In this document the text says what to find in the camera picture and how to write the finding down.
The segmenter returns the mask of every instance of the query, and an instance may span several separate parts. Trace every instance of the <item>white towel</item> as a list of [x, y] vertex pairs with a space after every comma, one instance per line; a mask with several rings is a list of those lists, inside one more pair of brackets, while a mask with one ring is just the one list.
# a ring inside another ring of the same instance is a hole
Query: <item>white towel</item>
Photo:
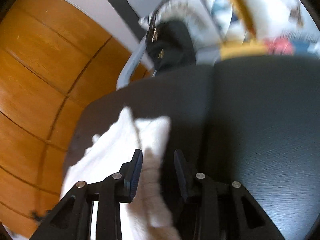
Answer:
[[[179, 240], [159, 184], [170, 124], [170, 119], [165, 116], [134, 121], [130, 108], [125, 107], [118, 121], [101, 137], [94, 136], [93, 146], [86, 150], [77, 164], [68, 169], [60, 197], [79, 180], [90, 184], [118, 172], [123, 163], [131, 160], [134, 150], [141, 149], [143, 164], [136, 196], [131, 204], [120, 203], [122, 238]], [[93, 210], [93, 223], [97, 216], [96, 207]], [[95, 233], [91, 234], [91, 239], [95, 239]]]

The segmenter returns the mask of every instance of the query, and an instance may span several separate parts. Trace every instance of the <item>white pillow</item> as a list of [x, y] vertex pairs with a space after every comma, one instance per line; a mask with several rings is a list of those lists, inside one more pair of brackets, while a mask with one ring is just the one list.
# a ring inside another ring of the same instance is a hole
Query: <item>white pillow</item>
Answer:
[[289, 21], [290, 9], [281, 0], [243, 0], [256, 30], [258, 40], [281, 35], [284, 29], [296, 28]]

